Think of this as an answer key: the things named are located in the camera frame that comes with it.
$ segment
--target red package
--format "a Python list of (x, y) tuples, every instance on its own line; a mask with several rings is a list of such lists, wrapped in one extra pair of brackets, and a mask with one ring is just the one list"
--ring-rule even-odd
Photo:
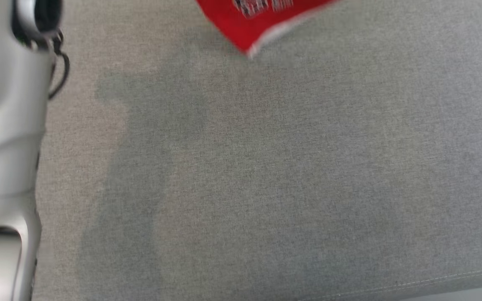
[(333, 1), (197, 0), (209, 20), (249, 57)]

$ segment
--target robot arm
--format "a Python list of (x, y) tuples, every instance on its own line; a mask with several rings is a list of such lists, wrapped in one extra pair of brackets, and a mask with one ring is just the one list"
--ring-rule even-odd
[(0, 301), (31, 299), (34, 187), (62, 0), (0, 0)]

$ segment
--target white stitching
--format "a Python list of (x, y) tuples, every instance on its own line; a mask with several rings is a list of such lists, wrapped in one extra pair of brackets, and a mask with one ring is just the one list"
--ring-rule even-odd
[[(444, 280), (440, 280), (440, 281), (436, 281), (436, 282), (429, 282), (429, 283), (424, 283), (424, 284), (418, 284), (418, 285), (416, 285), (416, 286), (406, 286), (406, 287), (404, 287), (404, 288), (391, 289), (391, 290), (382, 290), (382, 291), (370, 292), (370, 293), (388, 293), (389, 291), (405, 290), (405, 289), (410, 289), (410, 288), (418, 288), (418, 287), (420, 287), (420, 286), (430, 286), (431, 284), (436, 284), (436, 283), (440, 283), (440, 282), (453, 281), (453, 280), (463, 279), (463, 278), (472, 278), (472, 277), (477, 277), (477, 276), (482, 276), (482, 273), (481, 273), (481, 274), (477, 274), (477, 275), (469, 275), (469, 276), (464, 276), (464, 277), (459, 277), (459, 278), (444, 279)], [(337, 297), (337, 298), (333, 298), (333, 299), (323, 299), (323, 300), (321, 300), (321, 301), (336, 301), (336, 300), (344, 299), (344, 298), (352, 298), (352, 297), (359, 297), (359, 296), (369, 295), (370, 293), (359, 293), (359, 294), (357, 294), (357, 295), (348, 295), (348, 296), (342, 296), (342, 297)]]
[(476, 271), (474, 271), (474, 272), (467, 272), (467, 273), (460, 273), (460, 274), (453, 274), (453, 275), (448, 275), (448, 276), (444, 276), (444, 277), (431, 278), (431, 279), (427, 279), (427, 280), (421, 280), (421, 281), (415, 281), (415, 282), (409, 282), (409, 283), (396, 284), (396, 285), (394, 285), (394, 286), (381, 286), (380, 288), (364, 289), (364, 290), (356, 290), (356, 291), (348, 291), (348, 292), (346, 292), (346, 293), (335, 293), (335, 294), (332, 294), (332, 295), (306, 298), (306, 299), (301, 299), (301, 300), (298, 300), (298, 301), (310, 301), (310, 300), (317, 300), (317, 299), (323, 299), (323, 298), (338, 297), (338, 296), (342, 296), (342, 295), (352, 295), (352, 294), (363, 293), (363, 292), (374, 293), (373, 291), (384, 290), (384, 289), (388, 289), (388, 288), (396, 288), (396, 287), (399, 287), (399, 286), (414, 287), (414, 286), (410, 286), (410, 284), (417, 284), (417, 283), (422, 283), (422, 282), (432, 282), (432, 281), (434, 281), (434, 280), (440, 280), (440, 279), (445, 279), (445, 278), (452, 278), (452, 277), (462, 276), (462, 275), (468, 275), (468, 274), (476, 274), (476, 273), (480, 273), (480, 272), (482, 272), (482, 270), (476, 270)]

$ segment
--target black cable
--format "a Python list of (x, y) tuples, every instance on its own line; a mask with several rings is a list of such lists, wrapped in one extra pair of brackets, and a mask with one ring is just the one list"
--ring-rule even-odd
[[(61, 46), (64, 42), (64, 36), (61, 31), (59, 31), (59, 34), (57, 35), (57, 38), (53, 39), (53, 49), (54, 52), (57, 56), (62, 57), (64, 61), (64, 73), (63, 73), (63, 78), (61, 78), (60, 82), (57, 84), (55, 89), (51, 91), (48, 95), (48, 99), (53, 99), (59, 93), (59, 91), (63, 88), (64, 84), (66, 83), (68, 79), (68, 75), (70, 73), (70, 59), (66, 53), (63, 53), (61, 51)], [(55, 73), (55, 65), (52, 68), (51, 75), (53, 76), (53, 73)]]

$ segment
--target gray fabric surface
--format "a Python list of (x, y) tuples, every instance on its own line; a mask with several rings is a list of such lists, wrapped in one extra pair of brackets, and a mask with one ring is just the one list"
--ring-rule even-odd
[(342, 0), (253, 61), (191, 0), (69, 0), (35, 301), (482, 286), (482, 0)]

